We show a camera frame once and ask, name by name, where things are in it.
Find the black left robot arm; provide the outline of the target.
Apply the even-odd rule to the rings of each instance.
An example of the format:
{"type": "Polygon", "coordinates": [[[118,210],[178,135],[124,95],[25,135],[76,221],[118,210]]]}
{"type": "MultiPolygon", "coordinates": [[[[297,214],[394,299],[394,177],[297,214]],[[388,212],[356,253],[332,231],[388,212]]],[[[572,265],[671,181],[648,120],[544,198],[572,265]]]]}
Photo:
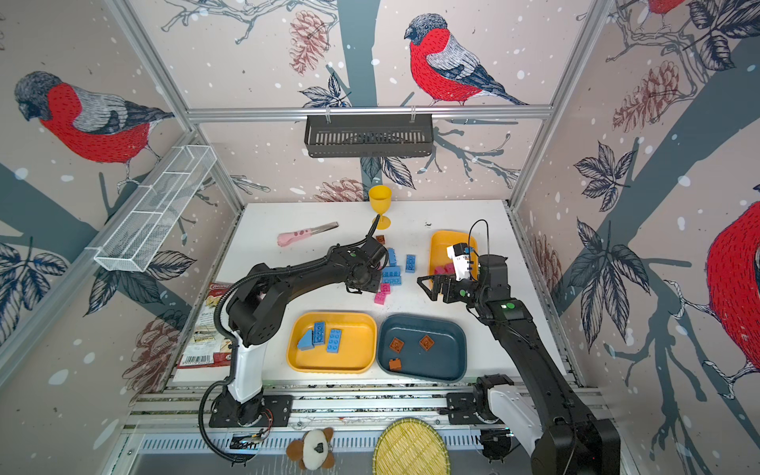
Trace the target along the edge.
{"type": "Polygon", "coordinates": [[[294,266],[270,268],[255,265],[246,277],[233,283],[217,305],[213,319],[219,334],[232,345],[229,375],[212,383],[201,398],[198,427],[207,447],[231,463],[247,464],[250,455],[233,454],[219,448],[207,434],[205,407],[211,392],[221,394],[212,408],[220,408],[223,421],[239,427],[254,425],[263,414],[263,360],[268,342],[278,333],[287,305],[298,297],[323,287],[342,284],[350,294],[377,293],[389,253],[374,237],[380,216],[363,239],[349,245],[334,245],[321,258],[294,266]]]}

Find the blue lego brick slanted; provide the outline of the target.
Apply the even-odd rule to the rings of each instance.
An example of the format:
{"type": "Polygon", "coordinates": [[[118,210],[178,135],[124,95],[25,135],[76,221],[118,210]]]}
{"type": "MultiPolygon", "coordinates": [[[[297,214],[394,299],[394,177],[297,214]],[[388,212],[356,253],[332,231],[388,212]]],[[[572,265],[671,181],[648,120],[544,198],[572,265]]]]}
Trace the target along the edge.
{"type": "Polygon", "coordinates": [[[315,347],[314,345],[314,336],[312,330],[307,330],[305,332],[304,336],[300,338],[297,348],[298,350],[301,350],[301,352],[305,352],[306,350],[312,350],[315,347]]]}

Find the blue lego brick long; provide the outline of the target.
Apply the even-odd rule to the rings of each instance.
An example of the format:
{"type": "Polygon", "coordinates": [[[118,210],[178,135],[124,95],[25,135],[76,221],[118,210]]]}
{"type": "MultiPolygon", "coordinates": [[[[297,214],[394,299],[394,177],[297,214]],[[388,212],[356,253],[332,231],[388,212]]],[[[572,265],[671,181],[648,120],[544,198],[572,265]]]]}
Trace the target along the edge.
{"type": "Polygon", "coordinates": [[[326,344],[326,323],[316,322],[312,333],[312,342],[314,346],[324,346],[326,344]]]}

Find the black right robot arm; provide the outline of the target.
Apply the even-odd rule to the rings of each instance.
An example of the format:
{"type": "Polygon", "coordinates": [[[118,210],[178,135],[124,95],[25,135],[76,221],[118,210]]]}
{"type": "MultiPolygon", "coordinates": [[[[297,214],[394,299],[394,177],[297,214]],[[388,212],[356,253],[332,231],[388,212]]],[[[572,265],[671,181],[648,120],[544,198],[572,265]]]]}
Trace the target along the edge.
{"type": "Polygon", "coordinates": [[[505,423],[530,455],[534,474],[618,474],[621,437],[573,391],[545,348],[534,318],[513,297],[506,257],[481,255],[478,275],[429,275],[417,283],[427,296],[460,302],[506,350],[530,395],[525,402],[503,375],[479,378],[480,418],[505,423]]]}

